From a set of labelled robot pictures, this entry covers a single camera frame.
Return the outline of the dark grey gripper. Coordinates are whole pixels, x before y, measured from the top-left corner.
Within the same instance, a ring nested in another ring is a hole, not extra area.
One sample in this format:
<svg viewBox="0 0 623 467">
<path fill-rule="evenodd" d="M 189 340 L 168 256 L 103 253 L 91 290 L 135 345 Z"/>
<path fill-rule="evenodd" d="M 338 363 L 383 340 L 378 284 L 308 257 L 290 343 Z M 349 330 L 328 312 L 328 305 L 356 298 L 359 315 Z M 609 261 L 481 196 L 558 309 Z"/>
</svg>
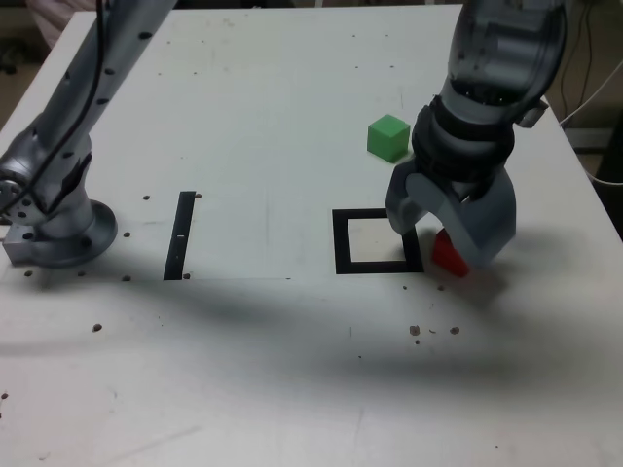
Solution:
<svg viewBox="0 0 623 467">
<path fill-rule="evenodd" d="M 393 169 L 385 209 L 400 235 L 424 215 L 433 215 L 474 269 L 487 266 L 516 233 L 516 197 L 505 170 L 494 177 L 441 186 L 418 172 L 416 160 L 409 159 Z"/>
</svg>

